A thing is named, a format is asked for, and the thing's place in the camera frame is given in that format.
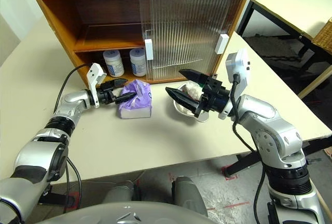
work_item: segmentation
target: jar lid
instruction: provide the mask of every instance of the jar lid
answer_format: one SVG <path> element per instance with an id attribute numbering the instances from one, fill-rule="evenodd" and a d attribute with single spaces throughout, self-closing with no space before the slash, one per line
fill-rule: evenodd
<path id="1" fill-rule="evenodd" d="M 121 59 L 120 52 L 117 49 L 105 50 L 103 52 L 103 57 L 104 57 L 105 61 L 110 61 L 110 62 Z"/>
<path id="2" fill-rule="evenodd" d="M 132 49 L 129 52 L 130 58 L 133 60 L 145 60 L 145 52 L 142 48 Z"/>

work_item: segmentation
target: wicker basket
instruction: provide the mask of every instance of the wicker basket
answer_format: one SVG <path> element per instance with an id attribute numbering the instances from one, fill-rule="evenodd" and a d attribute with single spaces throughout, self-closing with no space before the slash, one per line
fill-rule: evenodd
<path id="1" fill-rule="evenodd" d="M 315 36 L 312 43 L 332 53 L 332 18 Z"/>

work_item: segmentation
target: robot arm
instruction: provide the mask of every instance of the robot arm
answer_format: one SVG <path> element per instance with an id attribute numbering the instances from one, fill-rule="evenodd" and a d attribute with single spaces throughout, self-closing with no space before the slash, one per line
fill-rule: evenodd
<path id="1" fill-rule="evenodd" d="M 269 212 L 274 218 L 271 223 L 283 223 L 285 220 L 324 223 L 316 190 L 310 183 L 298 131 L 269 103 L 245 94 L 240 96 L 248 84 L 250 71 L 245 50 L 230 54 L 226 68 L 230 83 L 237 79 L 238 86 L 233 95 L 239 115 L 238 124 L 251 133 L 269 179 L 268 189 L 272 198 Z M 229 116 L 235 121 L 231 92 L 222 87 L 221 81 L 191 69 L 180 70 L 180 73 L 202 85 L 203 94 L 199 101 L 195 101 L 178 89 L 166 88 L 178 104 L 191 110 L 195 117 L 201 110 L 213 110 L 219 113 L 219 118 Z"/>
<path id="2" fill-rule="evenodd" d="M 24 223 L 50 182 L 64 174 L 70 136 L 83 111 L 91 106 L 98 108 L 99 103 L 119 104 L 136 95 L 114 96 L 113 89 L 122 87 L 127 80 L 116 79 L 101 84 L 105 75 L 100 65 L 94 63 L 87 74 L 90 90 L 62 97 L 45 128 L 21 149 L 14 173 L 0 181 L 0 223 Z"/>

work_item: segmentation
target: white tabletop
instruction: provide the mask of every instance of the white tabletop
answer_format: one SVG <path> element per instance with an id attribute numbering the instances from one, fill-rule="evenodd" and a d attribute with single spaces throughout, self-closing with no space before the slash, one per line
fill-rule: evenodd
<path id="1" fill-rule="evenodd" d="M 251 0 L 312 40 L 332 17 L 332 0 Z"/>
<path id="2" fill-rule="evenodd" d="M 251 60 L 251 84 L 245 93 L 270 102 L 298 128 L 304 140 L 332 135 L 308 107 L 236 33 L 226 53 L 247 48 Z M 12 173 L 19 150 L 42 129 L 52 115 L 59 89 L 73 68 L 54 33 L 41 19 L 1 67 L 0 178 Z M 230 88 L 225 58 L 218 79 Z M 71 160 L 82 179 L 138 171 L 170 164 L 220 157 L 247 151 L 232 133 L 230 119 L 199 123 L 175 111 L 165 87 L 183 82 L 152 85 L 151 118 L 122 120 L 110 104 L 83 113 L 69 145 Z M 85 88 L 74 74 L 65 92 Z M 239 133 L 253 146 L 250 134 Z"/>

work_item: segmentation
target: glass cabinet door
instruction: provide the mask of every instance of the glass cabinet door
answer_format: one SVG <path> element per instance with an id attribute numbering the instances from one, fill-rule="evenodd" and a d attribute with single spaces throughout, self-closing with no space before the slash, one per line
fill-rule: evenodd
<path id="1" fill-rule="evenodd" d="M 210 74 L 219 55 L 220 34 L 228 34 L 241 0 L 140 0 L 142 34 L 152 40 L 148 80 L 181 78 L 191 68 Z"/>

